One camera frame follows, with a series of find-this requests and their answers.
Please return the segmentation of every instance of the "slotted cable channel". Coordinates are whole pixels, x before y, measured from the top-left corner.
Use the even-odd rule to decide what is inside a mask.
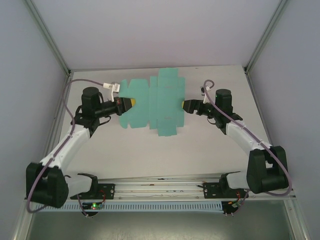
[[[77,202],[66,202],[61,208],[45,207],[42,212],[79,212]],[[100,210],[86,212],[208,212],[223,213],[221,201],[181,201],[181,202],[106,202]]]

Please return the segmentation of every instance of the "black mounting bracket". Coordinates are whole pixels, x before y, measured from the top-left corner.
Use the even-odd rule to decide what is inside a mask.
[[[232,204],[229,204],[229,201],[222,202],[222,210],[224,214],[233,214],[238,210],[239,206],[234,207]]]
[[[98,183],[95,194],[91,192],[82,192],[79,193],[79,198],[81,200],[103,200],[105,194],[105,200],[112,200],[115,196],[115,187],[116,185],[113,183]],[[77,195],[70,197],[72,200],[77,199]]]
[[[246,192],[244,189],[229,189],[223,192],[219,182],[205,182],[203,183],[203,196],[205,199],[236,199],[239,192],[240,197],[244,198]]]
[[[232,95],[228,89],[218,89],[215,92],[215,105],[227,114],[233,120],[243,120],[238,114],[233,112]],[[214,119],[215,125],[218,129],[226,134],[226,126],[230,120],[217,111],[211,103],[203,103],[203,100],[185,100],[183,102],[183,110],[188,114],[195,114],[201,116],[205,115],[208,119]]]

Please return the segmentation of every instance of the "metal frame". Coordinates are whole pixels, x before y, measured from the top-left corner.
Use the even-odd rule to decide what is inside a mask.
[[[244,68],[246,74],[250,74],[251,70],[255,66],[260,54],[264,50],[269,38],[271,37],[274,29],[276,28],[280,18],[282,17],[286,7],[288,6],[290,0],[281,0],[273,13],[264,33],[262,34],[257,46],[255,47],[250,60],[246,67]]]
[[[47,42],[49,48],[51,49],[58,63],[60,64],[61,68],[64,70],[65,74],[68,75],[70,73],[70,69],[68,68],[66,61],[62,57],[62,54],[59,51],[53,37],[51,36],[45,22],[43,21],[36,5],[32,0],[22,0],[22,1],[25,3],[25,6],[29,10],[30,15],[32,16],[35,24],[38,26],[43,38]]]
[[[61,52],[59,51],[55,41],[53,40],[48,28],[46,27],[36,5],[33,3],[33,0],[22,0],[26,7],[28,8],[30,15],[33,17],[35,24],[38,26],[41,31],[43,38],[46,40],[48,46],[52,50],[53,55],[58,60],[61,68],[66,73],[65,83],[70,81],[73,78],[73,72],[68,68],[67,63],[65,62]],[[260,105],[257,102],[256,94],[252,88],[252,80],[250,78],[250,72],[253,69],[255,63],[257,62],[261,52],[263,51],[265,45],[267,44],[270,36],[272,35],[273,30],[278,24],[283,12],[285,11],[290,0],[281,0],[269,21],[265,32],[261,36],[254,52],[251,55],[251,58],[246,67],[244,67],[244,72],[247,76],[251,92],[253,94],[255,103],[258,107],[258,111],[262,118],[263,126],[266,129],[267,136],[270,139],[270,135],[265,124]],[[66,89],[64,94],[65,99],[68,99],[70,92],[70,87]],[[50,129],[50,135],[46,144],[44,151],[44,156],[47,155],[54,146],[59,142],[61,129],[63,125],[63,117],[65,114],[62,101],[60,100],[55,111],[55,118]],[[104,179],[105,183],[114,183],[116,184],[116,190],[114,192],[114,200],[108,200],[110,203],[117,204],[117,206],[125,206],[131,203],[165,203],[165,202],[178,202],[178,203],[212,203],[219,201],[228,201],[233,199],[204,199],[203,191],[198,185],[201,185],[204,181],[206,182],[217,182],[219,175],[217,174],[207,174],[207,175],[194,175],[194,176],[185,176],[185,177],[149,177],[149,178],[131,178],[131,179]],[[292,227],[292,232],[296,240],[300,239],[310,239],[306,224],[303,220],[302,213],[300,211],[298,202],[294,192],[291,192],[289,196],[285,197],[273,197],[264,193],[260,194],[249,194],[247,201],[267,201],[267,200],[279,200],[284,201],[286,212],[288,215],[289,222]],[[69,212],[70,207],[78,204],[76,200],[68,200],[65,204],[66,207],[63,207],[59,211]],[[44,211],[52,212],[52,209],[44,209]],[[24,201],[20,208],[20,213],[16,228],[13,235],[13,240],[22,240],[26,239],[28,230],[32,225],[33,215],[26,211],[26,202]]]

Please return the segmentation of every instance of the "cable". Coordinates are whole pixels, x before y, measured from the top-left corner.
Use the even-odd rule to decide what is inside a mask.
[[[106,201],[106,194],[103,190],[100,190],[99,192],[103,193],[103,201],[101,203],[104,203]]]
[[[100,99],[101,99],[101,102],[103,103],[105,100],[104,100],[104,96],[102,96],[102,93],[101,93],[101,92],[99,92],[99,97],[100,97]]]
[[[106,118],[109,118],[109,119],[107,121],[104,121],[104,122],[100,123],[99,126],[107,124],[108,122],[110,122],[111,116],[107,116]]]
[[[210,122],[208,117],[206,117],[206,120],[207,120],[207,121],[208,121],[208,123],[210,123],[211,125],[216,125],[216,123],[215,123],[215,122]]]
[[[219,113],[221,113],[223,116],[225,116],[227,119],[229,119],[231,122],[233,122],[234,124],[236,124],[237,126],[242,128],[244,131],[246,131],[258,144],[260,144],[270,154],[271,157],[273,157],[273,159],[276,161],[276,163],[283,170],[283,172],[284,172],[284,174],[285,174],[285,176],[286,176],[286,178],[288,180],[288,189],[287,189],[287,191],[284,192],[284,193],[273,193],[273,192],[266,191],[265,193],[269,194],[271,196],[276,196],[276,197],[283,197],[283,196],[288,195],[291,192],[291,189],[292,189],[292,179],[289,176],[289,173],[288,173],[287,169],[285,168],[285,166],[281,163],[281,161],[277,158],[277,156],[263,142],[261,142],[260,139],[256,135],[254,135],[248,128],[246,128],[244,125],[242,125],[241,123],[237,122],[236,120],[233,120],[224,111],[222,111],[219,107],[217,107],[217,105],[214,103],[214,101],[211,99],[211,97],[208,94],[208,91],[206,89],[207,83],[211,83],[211,86],[209,87],[210,89],[212,89],[214,87],[215,83],[214,83],[214,81],[208,79],[208,80],[205,80],[204,84],[203,84],[204,93],[205,93],[206,97],[209,99],[209,101],[212,104],[212,106]]]
[[[246,193],[245,193],[245,195],[244,195],[244,197],[243,197],[243,200],[242,200],[242,202],[241,202],[241,205],[240,205],[240,206],[238,206],[238,209],[237,209],[237,210],[235,210],[235,212],[233,212],[232,214],[229,214],[229,215],[234,216],[234,214],[236,214],[236,213],[238,213],[238,212],[239,212],[239,210],[240,210],[241,206],[245,204],[245,200],[248,198],[249,192],[250,192],[250,190],[247,190],[247,191],[246,191]]]
[[[228,204],[235,204],[241,200],[241,195],[240,195],[239,191],[236,192],[236,196],[238,197],[238,199],[235,201],[230,201],[230,202],[228,202]]]
[[[85,217],[88,217],[89,214],[86,213],[86,211],[84,210],[84,207],[82,206],[82,203],[81,203],[81,201],[80,201],[79,194],[76,195],[76,198],[78,199],[78,202],[79,202],[79,205],[80,205],[80,208],[81,208],[81,210],[82,210],[83,215],[84,215]]]
[[[88,79],[75,79],[75,80],[71,80],[69,81],[65,86],[64,86],[64,89],[62,91],[62,96],[61,96],[61,100],[62,100],[62,104],[63,106],[65,107],[65,110],[67,111],[67,113],[70,115],[71,119],[72,119],[72,127],[71,127],[71,131],[70,131],[70,134],[69,136],[63,141],[63,143],[60,145],[60,147],[54,152],[53,154],[53,157],[51,157],[49,159],[49,161],[46,163],[46,165],[42,168],[42,170],[40,171],[40,173],[38,174],[38,176],[35,178],[34,182],[33,182],[33,185],[30,189],[30,192],[28,194],[28,197],[27,197],[27,201],[26,201],[26,210],[29,212],[29,213],[36,213],[36,212],[39,212],[40,210],[44,209],[47,205],[43,205],[42,207],[38,208],[38,209],[35,209],[35,210],[31,210],[30,209],[30,202],[31,202],[31,198],[32,198],[32,195],[35,191],[35,188],[39,182],[39,180],[41,179],[42,175],[44,174],[44,172],[47,170],[47,168],[49,167],[49,165],[51,164],[52,161],[54,161],[55,157],[58,155],[58,153],[61,151],[61,149],[67,144],[67,142],[69,141],[69,139],[71,139],[72,137],[72,134],[74,133],[75,131],[75,127],[76,127],[76,121],[75,121],[75,118],[74,116],[72,115],[70,109],[67,107],[67,103],[66,103],[66,100],[64,98],[64,95],[65,95],[65,92],[66,92],[66,89],[68,88],[68,86],[74,82],[89,82],[89,83],[93,83],[93,84],[97,84],[97,85],[100,85],[103,87],[103,83],[100,83],[100,82],[97,82],[97,81],[92,81],[92,80],[88,80]]]

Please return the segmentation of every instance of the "white panel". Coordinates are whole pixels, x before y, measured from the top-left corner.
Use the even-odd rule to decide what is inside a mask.
[[[279,0],[34,0],[71,69],[245,66]]]
[[[75,72],[73,78],[98,82],[120,82],[123,79],[145,78],[158,75],[158,68]],[[216,83],[212,95],[219,88],[230,89],[234,112],[244,118],[254,133],[266,140],[254,98],[241,66],[180,67],[179,75],[185,77],[185,99],[203,99],[200,86],[204,80]],[[68,106],[74,113],[81,105],[87,82],[71,86]],[[99,87],[107,99],[108,90]],[[191,174],[225,173],[246,170],[248,156],[216,126],[210,125],[205,116],[185,113],[185,126],[178,127],[178,134],[159,137],[157,130],[149,127],[123,129],[116,115],[110,123],[97,129],[92,138],[79,150],[70,163],[67,173],[95,174],[100,179]],[[62,133],[70,127],[66,115]]]
[[[26,167],[42,157],[65,74],[23,1],[0,2],[0,33],[0,238],[9,240]]]
[[[292,0],[252,72],[272,142],[286,149],[312,239],[320,239],[320,1]]]

